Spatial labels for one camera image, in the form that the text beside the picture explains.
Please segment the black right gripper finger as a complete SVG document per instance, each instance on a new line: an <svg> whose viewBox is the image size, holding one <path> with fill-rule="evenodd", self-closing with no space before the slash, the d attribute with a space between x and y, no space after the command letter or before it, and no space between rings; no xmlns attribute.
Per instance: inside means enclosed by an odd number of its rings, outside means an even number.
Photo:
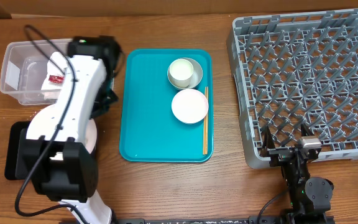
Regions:
<svg viewBox="0 0 358 224"><path fill-rule="evenodd" d="M275 143L273 141L273 137L268 126L264 128L263 134L264 134L264 139L261 148L261 155L268 156L269 150L275 149Z"/></svg>
<svg viewBox="0 0 358 224"><path fill-rule="evenodd" d="M309 129L309 127L305 123L302 123L300 127L301 127L302 137L308 137L314 135L313 132Z"/></svg>

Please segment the red sauce packet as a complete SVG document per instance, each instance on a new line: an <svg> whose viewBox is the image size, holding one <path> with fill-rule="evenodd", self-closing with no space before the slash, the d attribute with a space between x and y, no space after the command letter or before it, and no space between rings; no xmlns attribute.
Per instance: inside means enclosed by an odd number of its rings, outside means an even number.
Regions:
<svg viewBox="0 0 358 224"><path fill-rule="evenodd" d="M64 82L64 79L65 77L60 75L50 75L48 77L48 81L56 85L61 85Z"/></svg>

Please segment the large pink plate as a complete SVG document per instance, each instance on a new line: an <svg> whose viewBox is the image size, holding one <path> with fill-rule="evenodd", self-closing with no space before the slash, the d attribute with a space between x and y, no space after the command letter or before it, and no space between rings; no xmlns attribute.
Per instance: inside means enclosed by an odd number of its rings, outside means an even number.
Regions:
<svg viewBox="0 0 358 224"><path fill-rule="evenodd" d="M26 139L37 140L44 136L46 141L51 140L60 118L63 114L63 104L54 104L42 109L30 122ZM86 117L90 112L80 110L80 106L70 108L66 113L62 129L58 131L55 138L57 142L65 142L73 138L75 142L84 144L86 150L92 154L95 151L97 140L97 129L94 119Z"/></svg>

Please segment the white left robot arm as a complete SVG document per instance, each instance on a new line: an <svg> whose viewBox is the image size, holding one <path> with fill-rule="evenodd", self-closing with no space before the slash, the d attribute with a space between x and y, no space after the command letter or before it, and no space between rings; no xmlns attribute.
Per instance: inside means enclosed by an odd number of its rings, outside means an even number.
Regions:
<svg viewBox="0 0 358 224"><path fill-rule="evenodd" d="M114 37L74 37L63 55L68 68L55 104L42 109L19 141L18 163L27 174L15 200L16 212L28 183L55 206L32 216L67 208L80 223L117 223L97 192L98 165L86 145L86 130L118 100L111 89L122 54Z"/></svg>

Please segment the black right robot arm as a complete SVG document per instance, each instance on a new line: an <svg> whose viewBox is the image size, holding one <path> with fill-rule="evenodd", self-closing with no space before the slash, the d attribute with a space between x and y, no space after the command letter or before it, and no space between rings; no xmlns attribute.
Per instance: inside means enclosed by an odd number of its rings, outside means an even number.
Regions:
<svg viewBox="0 0 358 224"><path fill-rule="evenodd" d="M322 143L307 125L301 125L301 138L287 149L278 149L270 129L263 130L261 155L270 158L271 167L280 167L287 189L269 200L260 210L257 223L334 224L326 212L331 209L334 184L322 177L312 177L308 163L318 158ZM282 195L288 194L291 208L284 209L273 218L262 216L265 209Z"/></svg>

